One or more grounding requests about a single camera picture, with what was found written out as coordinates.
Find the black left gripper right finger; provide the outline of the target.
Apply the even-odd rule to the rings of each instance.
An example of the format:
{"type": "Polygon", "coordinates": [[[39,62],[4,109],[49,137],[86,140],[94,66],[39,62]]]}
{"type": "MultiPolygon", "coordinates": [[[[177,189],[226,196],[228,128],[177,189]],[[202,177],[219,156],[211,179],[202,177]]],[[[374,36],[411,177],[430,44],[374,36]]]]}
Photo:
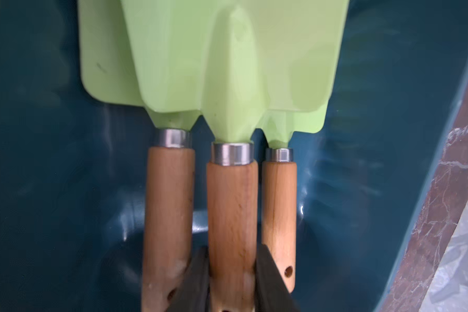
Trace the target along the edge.
{"type": "Polygon", "coordinates": [[[264,244],[257,245],[255,311],[300,311],[264,244]]]}

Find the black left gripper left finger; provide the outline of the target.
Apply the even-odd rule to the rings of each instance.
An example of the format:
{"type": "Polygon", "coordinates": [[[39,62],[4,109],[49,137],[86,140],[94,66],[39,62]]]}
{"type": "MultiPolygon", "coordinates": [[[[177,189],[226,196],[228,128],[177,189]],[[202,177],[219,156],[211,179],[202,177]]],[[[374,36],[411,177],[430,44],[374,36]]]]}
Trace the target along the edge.
{"type": "Polygon", "coordinates": [[[191,258],[184,280],[166,311],[209,311],[209,251],[201,247],[191,258]]]}

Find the green square shovel wooden handle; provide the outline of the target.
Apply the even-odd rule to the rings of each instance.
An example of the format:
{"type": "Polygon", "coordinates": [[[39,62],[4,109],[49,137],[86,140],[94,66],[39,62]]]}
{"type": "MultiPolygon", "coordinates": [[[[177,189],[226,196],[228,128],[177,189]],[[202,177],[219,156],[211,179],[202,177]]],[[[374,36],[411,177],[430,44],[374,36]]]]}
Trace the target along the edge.
{"type": "MultiPolygon", "coordinates": [[[[143,107],[119,1],[79,1],[81,80],[99,101],[143,107]]],[[[148,150],[141,309],[165,311],[191,257],[195,152],[191,129],[200,113],[146,112],[156,127],[148,150]]]]}

